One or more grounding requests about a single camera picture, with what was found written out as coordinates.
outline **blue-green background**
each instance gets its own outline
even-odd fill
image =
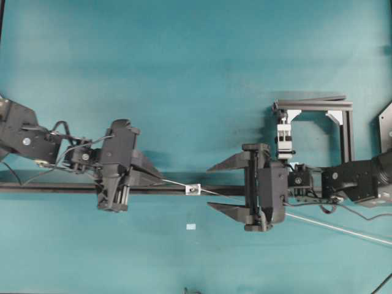
[[[205,170],[242,143],[272,143],[276,99],[346,94],[356,158],[377,154],[374,118],[392,100],[391,33],[388,0],[7,0],[0,93],[78,136],[130,118],[139,149],[167,177],[241,184],[241,173]],[[326,118],[304,115],[293,129],[295,161],[339,163]],[[290,218],[247,233],[210,199],[136,195],[128,213],[110,214],[93,195],[0,195],[0,291],[370,293],[392,271],[390,247]],[[390,219],[290,212],[392,235]]]

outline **bolt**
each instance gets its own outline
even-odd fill
[[[24,145],[26,145],[26,146],[29,146],[29,145],[31,144],[31,140],[30,140],[30,138],[24,138],[23,141],[22,141],[22,143],[23,143]]]
[[[301,178],[295,178],[294,182],[299,185],[302,183],[302,179]]]

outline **wire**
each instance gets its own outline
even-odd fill
[[[183,183],[179,183],[179,182],[175,182],[175,181],[170,181],[169,179],[162,179],[162,180],[163,180],[163,182],[176,184],[176,185],[179,185],[179,186],[184,186],[184,187],[189,186],[187,184],[183,184]],[[231,196],[228,196],[228,195],[222,195],[222,194],[219,194],[219,193],[216,193],[216,192],[213,192],[213,191],[210,191],[210,190],[206,190],[206,189],[203,189],[203,188],[201,188],[200,190],[202,192],[205,192],[205,193],[209,193],[209,194],[213,194],[213,195],[217,195],[217,196],[222,196],[222,197],[227,197],[229,199],[234,199],[234,200],[237,200],[237,201],[242,201],[240,199],[237,199],[237,198],[234,198],[234,197],[231,197]]]
[[[18,183],[20,186],[22,186],[22,181],[19,178],[18,174],[15,172],[15,170],[13,170],[7,163],[1,161],[2,164],[4,164],[11,172],[11,174],[13,174],[13,176],[18,180]]]
[[[55,165],[54,165],[51,169],[46,170],[46,171],[43,171],[42,173],[39,173],[39,174],[37,174],[37,175],[35,175],[35,176],[32,176],[31,178],[27,179],[27,180],[22,184],[22,186],[25,186],[25,185],[27,185],[28,183],[30,183],[31,181],[33,181],[33,180],[35,180],[35,179],[37,179],[37,178],[39,178],[39,177],[41,177],[41,176],[43,176],[43,175],[47,175],[48,173],[51,173],[51,172],[53,172],[54,170],[56,170],[56,169],[58,168],[58,164],[60,163],[61,159],[62,159],[65,155],[67,155],[68,152],[70,152],[70,151],[72,151],[72,150],[75,150],[75,149],[77,149],[77,148],[81,148],[81,147],[85,147],[85,146],[91,146],[91,145],[96,144],[96,143],[99,143],[99,142],[101,142],[101,141],[103,141],[103,140],[105,140],[105,139],[113,138],[113,137],[114,137],[114,136],[112,136],[112,135],[111,135],[111,136],[104,136],[104,137],[101,137],[101,138],[99,138],[99,139],[97,139],[97,140],[95,140],[95,141],[88,142],[88,143],[85,143],[85,144],[82,144],[82,145],[78,145],[78,146],[74,146],[74,147],[68,148],[67,150],[65,150],[65,151],[59,156],[59,158],[57,159]]]
[[[68,139],[68,142],[70,143],[71,146],[74,146],[74,143],[71,139],[71,133],[69,131],[69,126],[68,123],[66,121],[58,121],[56,122],[55,126],[52,128],[52,130],[50,131],[51,133],[54,132],[60,125],[64,126],[64,130],[66,131],[66,138]]]
[[[285,164],[284,166],[290,168],[294,172],[294,168],[292,167],[291,164]]]
[[[386,277],[384,281],[372,292],[372,294],[376,294],[390,279],[392,278],[392,273]]]
[[[332,202],[332,203],[300,203],[300,204],[291,204],[291,203],[288,203],[288,202],[284,202],[283,204],[286,205],[286,206],[290,206],[290,207],[299,207],[299,206],[307,206],[307,205],[319,205],[320,206],[320,204],[336,205],[336,206],[339,206],[339,207],[343,207],[347,211],[350,211],[351,213],[356,214],[359,217],[362,217],[366,221],[373,221],[374,219],[376,219],[378,217],[382,217],[382,216],[392,216],[392,213],[382,213],[382,214],[378,214],[376,216],[366,217],[363,214],[359,213],[358,211],[355,211],[354,209],[351,209],[351,208],[349,208],[349,207],[347,207],[347,206],[345,206],[343,204],[335,203],[335,202]]]
[[[333,214],[336,211],[336,205],[332,205],[331,210],[326,209],[323,205],[320,205],[320,208],[325,214]]]

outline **black metal rod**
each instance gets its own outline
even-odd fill
[[[244,196],[244,186],[203,186],[203,189],[227,196]],[[29,183],[20,186],[18,183],[0,182],[0,193],[95,194],[96,188],[94,184],[85,183]],[[185,188],[177,185],[131,187],[129,193],[184,195]]]
[[[1,45],[1,32],[2,32],[2,20],[4,18],[4,8],[6,6],[6,0],[0,0],[0,45]]]
[[[343,125],[340,126],[341,161],[342,163],[354,160],[353,147],[353,118],[352,111],[343,111]]]
[[[248,167],[245,168],[245,203],[249,207],[251,215],[258,213],[257,205],[257,183],[256,183],[256,169],[255,169],[255,152],[251,151],[251,159],[249,160]]]

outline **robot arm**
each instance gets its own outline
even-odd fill
[[[319,204],[335,204],[349,199],[374,207],[392,203],[392,151],[371,160],[353,160],[352,103],[342,97],[300,101],[278,101],[273,105],[277,114],[276,159],[264,144],[243,145],[236,154],[209,171],[243,168],[245,172],[245,205],[209,203],[214,209],[245,224],[245,230],[265,232],[284,220],[288,198]],[[305,164],[288,164],[292,149],[291,122],[302,111],[324,111],[339,126],[342,164],[336,167],[311,168]],[[321,186],[316,187],[316,177]]]
[[[63,123],[66,134],[55,129]],[[38,124],[30,108],[0,98],[0,160],[9,153],[36,161],[41,167],[66,170],[75,174],[94,173],[98,208],[106,211],[127,211],[130,186],[162,184],[162,175],[136,150],[140,131],[127,119],[114,121],[103,137],[103,145],[93,149],[95,142],[72,137],[66,122],[58,122],[53,130]],[[70,146],[59,156],[63,139]]]

